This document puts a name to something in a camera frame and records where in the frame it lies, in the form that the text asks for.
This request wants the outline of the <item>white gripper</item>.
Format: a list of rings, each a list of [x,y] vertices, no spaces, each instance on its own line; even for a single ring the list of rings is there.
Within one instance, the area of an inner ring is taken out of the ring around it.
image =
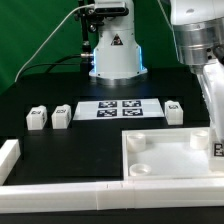
[[[205,65],[198,81],[217,140],[224,144],[224,65]]]

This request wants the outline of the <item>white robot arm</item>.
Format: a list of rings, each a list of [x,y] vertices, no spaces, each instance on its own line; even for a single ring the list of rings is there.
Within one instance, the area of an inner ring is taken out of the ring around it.
[[[169,0],[170,25],[177,59],[198,78],[211,128],[224,143],[224,0]],[[93,82],[126,84],[147,73],[135,41],[133,0],[95,0],[92,15],[100,20],[93,50]]]

